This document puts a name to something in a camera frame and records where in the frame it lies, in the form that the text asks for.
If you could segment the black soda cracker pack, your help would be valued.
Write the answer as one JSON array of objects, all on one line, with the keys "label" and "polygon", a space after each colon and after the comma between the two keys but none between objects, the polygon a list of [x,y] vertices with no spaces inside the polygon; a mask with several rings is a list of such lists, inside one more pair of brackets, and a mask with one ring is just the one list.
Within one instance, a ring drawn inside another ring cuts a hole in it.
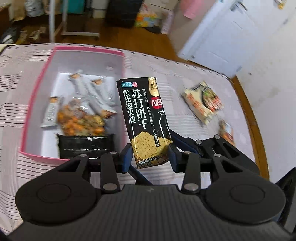
[{"label": "black soda cracker pack", "polygon": [[137,168],[166,163],[173,141],[157,79],[122,78],[116,84]]}]

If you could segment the large mixed nuts bag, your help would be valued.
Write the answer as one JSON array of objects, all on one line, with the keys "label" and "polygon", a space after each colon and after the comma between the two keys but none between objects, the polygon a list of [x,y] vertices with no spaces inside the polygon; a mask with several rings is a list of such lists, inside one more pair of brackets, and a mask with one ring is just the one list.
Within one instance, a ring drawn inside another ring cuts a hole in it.
[{"label": "large mixed nuts bag", "polygon": [[72,98],[57,113],[57,122],[65,136],[102,136],[105,123],[101,116],[90,114],[89,107],[78,97]]}]

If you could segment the white snack bar packet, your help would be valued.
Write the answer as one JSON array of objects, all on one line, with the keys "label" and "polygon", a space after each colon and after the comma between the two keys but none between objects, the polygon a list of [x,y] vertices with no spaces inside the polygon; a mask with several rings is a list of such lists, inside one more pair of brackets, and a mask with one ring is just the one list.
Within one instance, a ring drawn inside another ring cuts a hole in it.
[{"label": "white snack bar packet", "polygon": [[89,102],[96,114],[104,119],[117,114],[112,77],[99,77],[90,81]]},{"label": "white snack bar packet", "polygon": [[70,74],[68,80],[74,86],[75,98],[78,99],[79,107],[88,114],[99,114],[99,111],[91,101],[82,70],[79,69],[75,73]]},{"label": "white snack bar packet", "polygon": [[52,96],[49,98],[41,128],[49,128],[57,125],[57,114],[60,108],[60,97]]}]

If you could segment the small mixed nuts bag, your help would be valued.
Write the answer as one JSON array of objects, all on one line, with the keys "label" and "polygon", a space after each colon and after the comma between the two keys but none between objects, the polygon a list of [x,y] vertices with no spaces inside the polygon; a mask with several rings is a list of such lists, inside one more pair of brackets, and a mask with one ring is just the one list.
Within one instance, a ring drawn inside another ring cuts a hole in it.
[{"label": "small mixed nuts bag", "polygon": [[219,121],[219,135],[227,142],[235,146],[233,127],[224,120]]}]

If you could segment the striped bed sheet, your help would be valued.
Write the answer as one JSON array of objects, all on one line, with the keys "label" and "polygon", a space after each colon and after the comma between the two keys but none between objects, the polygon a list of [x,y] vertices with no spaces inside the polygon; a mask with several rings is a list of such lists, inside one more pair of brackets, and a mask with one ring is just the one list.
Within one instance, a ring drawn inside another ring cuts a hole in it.
[{"label": "striped bed sheet", "polygon": [[59,138],[87,133],[87,115],[102,122],[115,150],[132,144],[132,165],[153,184],[181,185],[169,162],[142,168],[165,153],[168,135],[217,138],[234,128],[234,145],[254,159],[239,99],[224,75],[126,50],[78,45],[11,45],[1,53],[1,230],[22,223],[18,189],[67,161]]}]

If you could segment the instant noodle packet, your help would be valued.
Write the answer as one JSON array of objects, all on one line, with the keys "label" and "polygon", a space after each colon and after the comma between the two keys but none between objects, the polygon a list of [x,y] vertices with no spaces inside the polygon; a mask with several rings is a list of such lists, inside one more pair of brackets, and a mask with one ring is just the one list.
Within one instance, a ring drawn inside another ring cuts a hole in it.
[{"label": "instant noodle packet", "polygon": [[182,97],[195,116],[205,125],[208,125],[223,108],[218,95],[204,81],[184,89]]}]

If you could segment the pink storage box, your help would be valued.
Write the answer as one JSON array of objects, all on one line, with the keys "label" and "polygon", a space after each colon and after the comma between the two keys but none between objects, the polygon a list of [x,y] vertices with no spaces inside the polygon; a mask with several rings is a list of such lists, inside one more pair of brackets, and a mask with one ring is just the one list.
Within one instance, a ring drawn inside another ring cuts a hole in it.
[{"label": "pink storage box", "polygon": [[116,86],[124,77],[124,53],[100,47],[57,45],[37,78],[29,102],[28,114],[23,127],[20,153],[44,163],[61,164],[57,135],[62,134],[60,125],[42,128],[50,97],[62,98],[62,105],[78,98],[69,75],[82,72],[84,82],[107,77],[111,80],[109,96],[113,98],[115,116],[107,119],[106,132],[114,135],[117,151],[125,145],[123,114]]}]

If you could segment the white door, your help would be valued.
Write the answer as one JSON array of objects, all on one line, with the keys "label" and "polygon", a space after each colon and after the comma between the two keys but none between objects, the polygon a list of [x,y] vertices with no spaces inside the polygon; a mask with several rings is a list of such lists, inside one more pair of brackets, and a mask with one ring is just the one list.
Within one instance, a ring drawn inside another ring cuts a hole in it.
[{"label": "white door", "polygon": [[178,56],[232,78],[294,14],[295,1],[217,1]]}]

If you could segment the pink paper bag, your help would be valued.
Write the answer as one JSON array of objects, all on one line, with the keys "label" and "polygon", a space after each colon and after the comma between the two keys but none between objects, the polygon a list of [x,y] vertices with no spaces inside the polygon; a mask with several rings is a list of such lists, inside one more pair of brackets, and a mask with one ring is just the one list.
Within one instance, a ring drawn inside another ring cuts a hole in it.
[{"label": "pink paper bag", "polygon": [[194,19],[203,6],[203,0],[181,0],[180,8],[182,10],[183,16],[188,19]]}]

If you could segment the black suitcase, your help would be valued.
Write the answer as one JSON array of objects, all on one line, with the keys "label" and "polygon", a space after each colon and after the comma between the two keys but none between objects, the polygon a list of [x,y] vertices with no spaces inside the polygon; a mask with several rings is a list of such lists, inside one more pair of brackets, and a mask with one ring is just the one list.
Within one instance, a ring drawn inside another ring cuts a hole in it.
[{"label": "black suitcase", "polygon": [[109,27],[132,28],[143,0],[110,0],[104,24]]}]

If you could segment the teal bag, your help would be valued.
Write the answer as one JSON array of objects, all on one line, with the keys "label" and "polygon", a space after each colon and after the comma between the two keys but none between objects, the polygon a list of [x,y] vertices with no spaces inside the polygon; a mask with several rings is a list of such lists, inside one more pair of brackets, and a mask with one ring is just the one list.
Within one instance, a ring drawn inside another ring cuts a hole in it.
[{"label": "teal bag", "polygon": [[69,0],[68,14],[82,14],[84,12],[85,0]]}]

